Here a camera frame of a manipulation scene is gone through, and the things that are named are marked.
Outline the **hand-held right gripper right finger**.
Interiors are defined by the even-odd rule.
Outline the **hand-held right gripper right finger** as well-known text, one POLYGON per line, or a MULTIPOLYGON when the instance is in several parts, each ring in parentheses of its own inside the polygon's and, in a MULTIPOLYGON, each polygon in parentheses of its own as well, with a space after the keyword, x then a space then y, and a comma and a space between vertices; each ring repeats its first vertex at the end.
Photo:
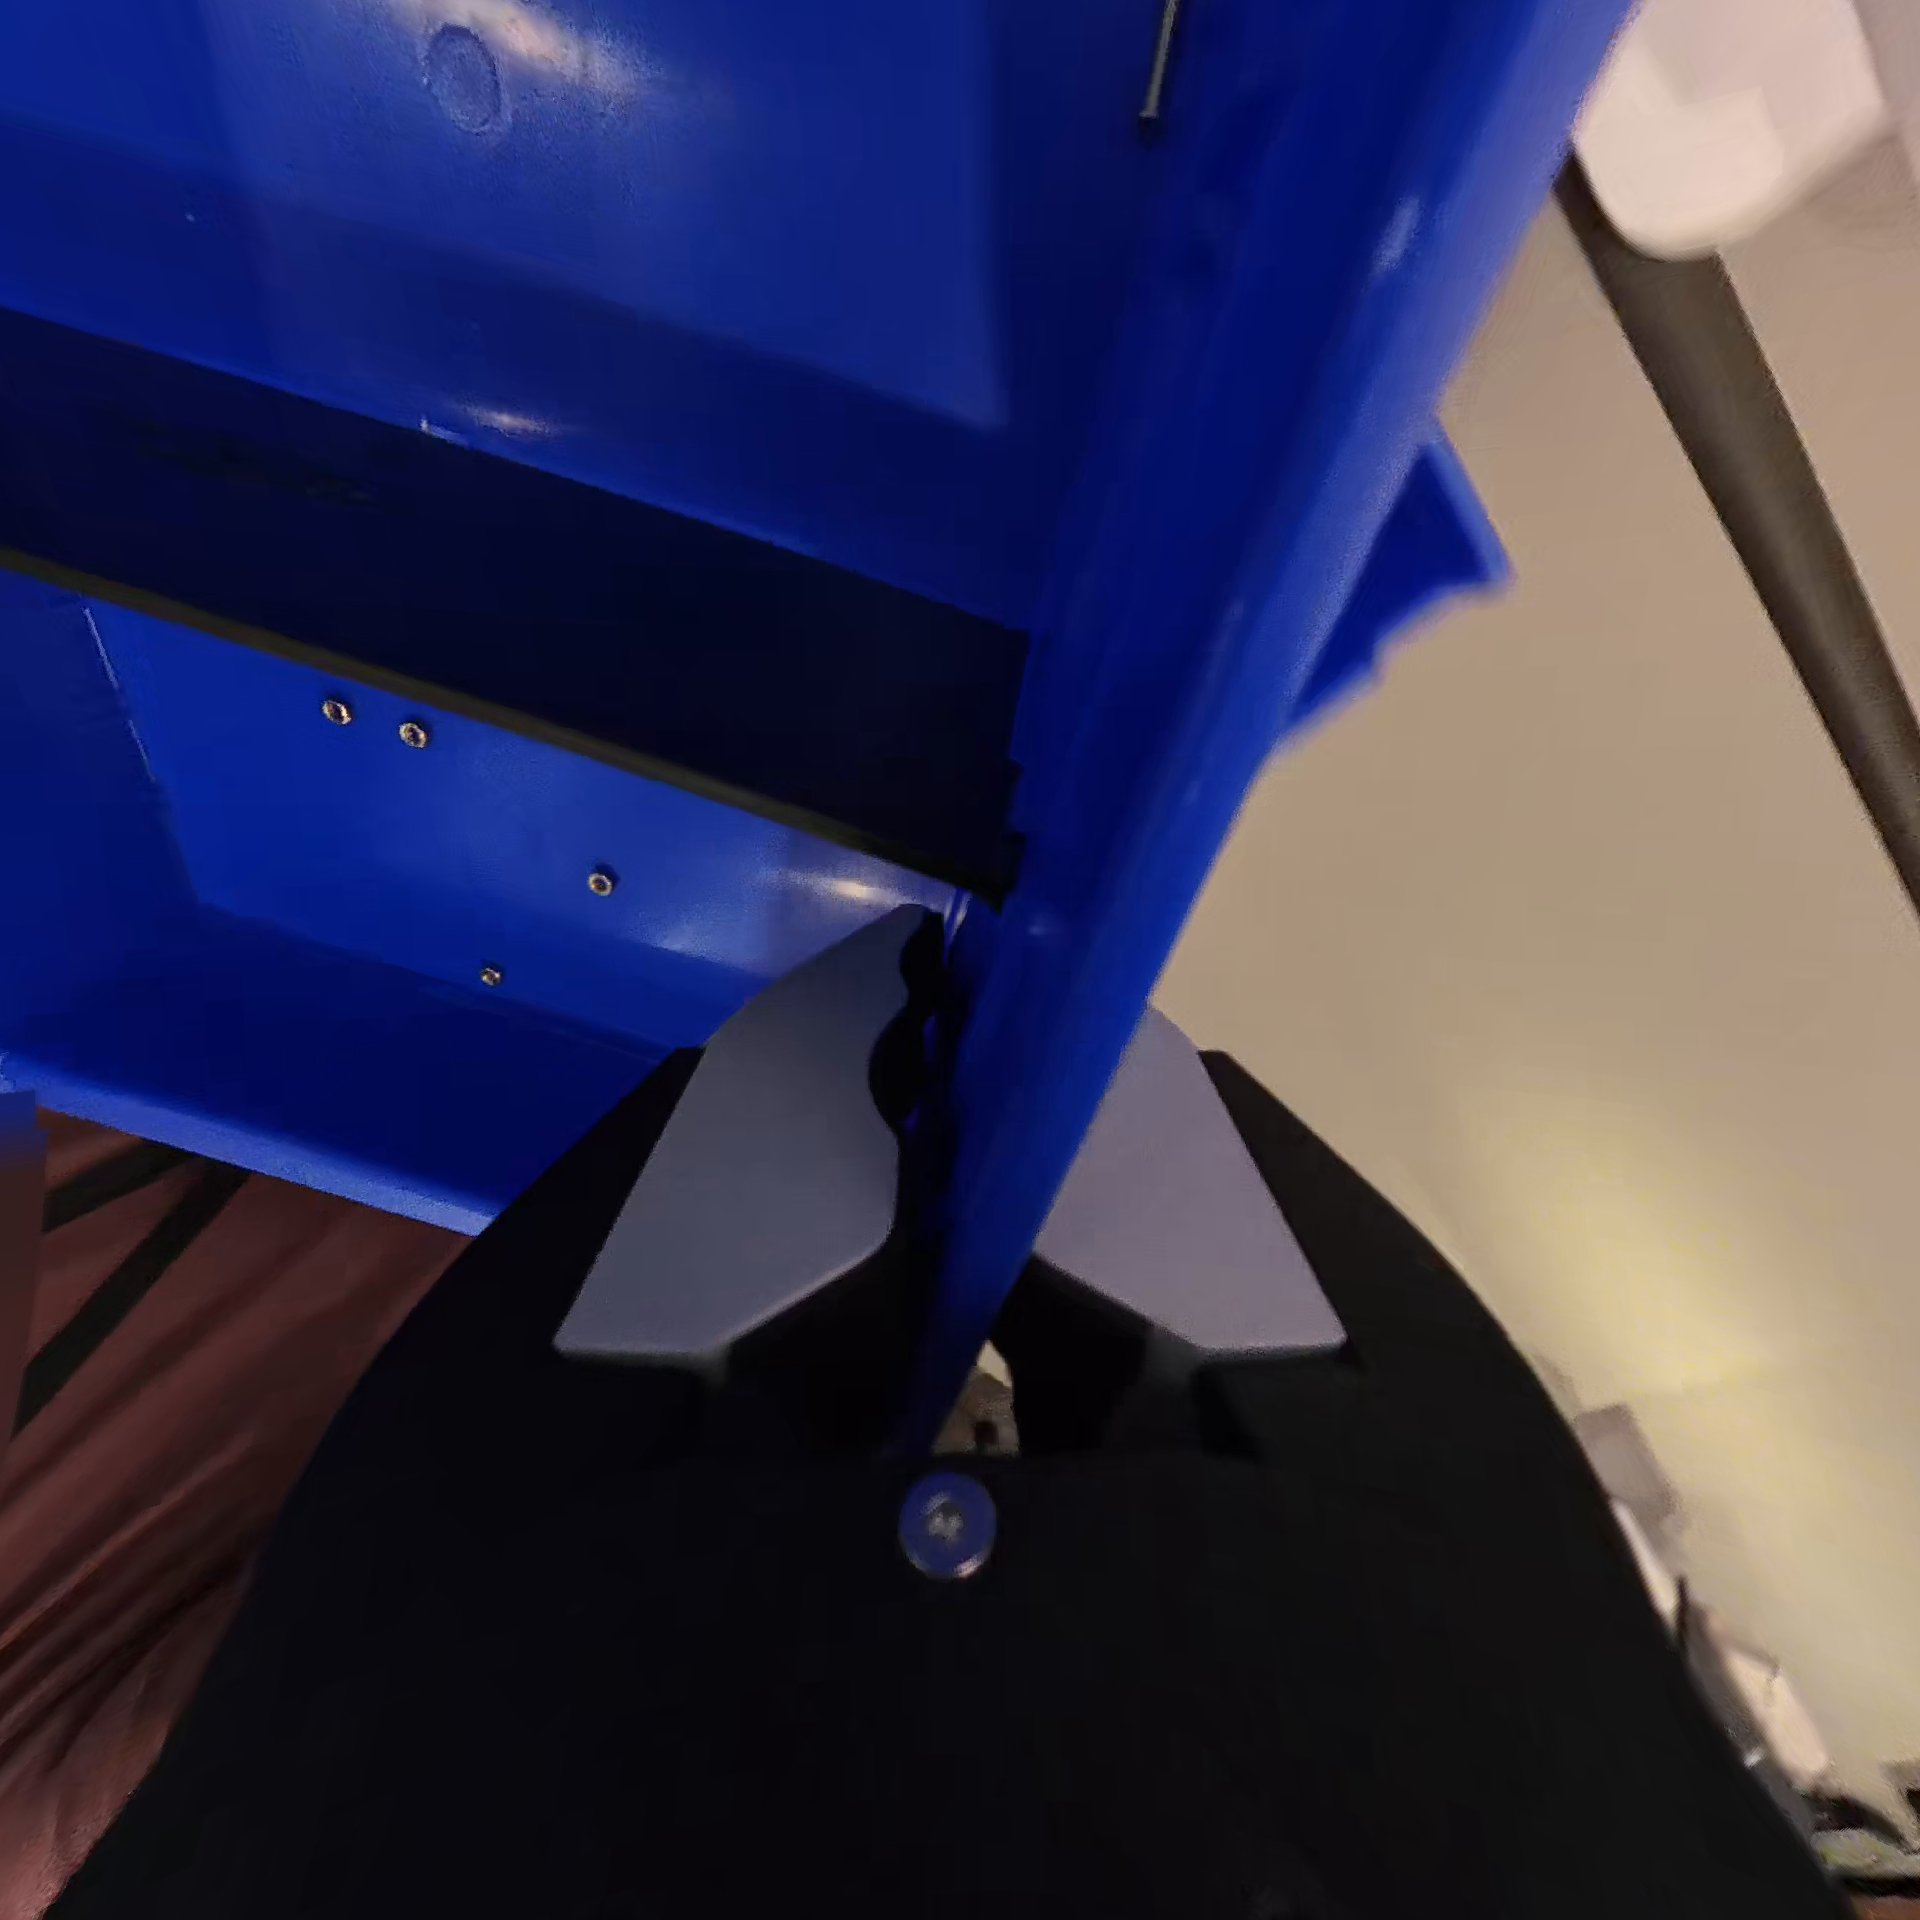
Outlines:
POLYGON ((1347 1329, 1187 1032, 1147 1008, 1035 1257, 1206 1358, 1332 1353, 1347 1329))

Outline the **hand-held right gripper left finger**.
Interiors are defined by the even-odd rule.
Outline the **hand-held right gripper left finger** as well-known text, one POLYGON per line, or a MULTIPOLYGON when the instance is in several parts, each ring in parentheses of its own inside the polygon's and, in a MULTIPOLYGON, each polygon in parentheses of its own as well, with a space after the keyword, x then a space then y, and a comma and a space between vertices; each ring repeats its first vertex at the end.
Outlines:
POLYGON ((790 968, 704 1047, 556 1333, 570 1360, 719 1364, 875 1257, 899 1139, 872 1093, 907 1008, 901 904, 790 968))

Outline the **blue divided plastic bin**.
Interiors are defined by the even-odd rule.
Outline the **blue divided plastic bin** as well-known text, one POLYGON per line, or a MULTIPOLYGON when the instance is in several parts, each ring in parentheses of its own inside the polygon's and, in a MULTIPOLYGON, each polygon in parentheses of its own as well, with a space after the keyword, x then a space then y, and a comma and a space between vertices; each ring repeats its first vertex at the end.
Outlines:
POLYGON ((930 1431, 1266 763, 1504 573, 1437 401, 1629 5, 1184 5, 1140 136, 1159 11, 5 5, 5 309, 1026 635, 990 902, 5 565, 5 1086, 472 1231, 926 907, 930 1431))

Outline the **person in maroon shirt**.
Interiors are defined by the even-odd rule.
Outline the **person in maroon shirt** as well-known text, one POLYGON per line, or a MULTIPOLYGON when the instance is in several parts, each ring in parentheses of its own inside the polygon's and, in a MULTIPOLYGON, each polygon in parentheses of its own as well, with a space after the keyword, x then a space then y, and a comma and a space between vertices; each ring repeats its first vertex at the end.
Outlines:
POLYGON ((43 1915, 150 1767, 324 1427, 466 1247, 437 1223, 43 1113, 3 1491, 3 1913, 43 1915))

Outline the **black bin divider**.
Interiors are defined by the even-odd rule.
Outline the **black bin divider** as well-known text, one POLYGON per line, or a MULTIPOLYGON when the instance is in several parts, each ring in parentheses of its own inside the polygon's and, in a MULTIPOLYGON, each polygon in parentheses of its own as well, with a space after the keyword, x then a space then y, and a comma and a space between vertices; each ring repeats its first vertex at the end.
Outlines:
POLYGON ((1026 635, 5 309, 5 565, 1008 897, 1026 635))

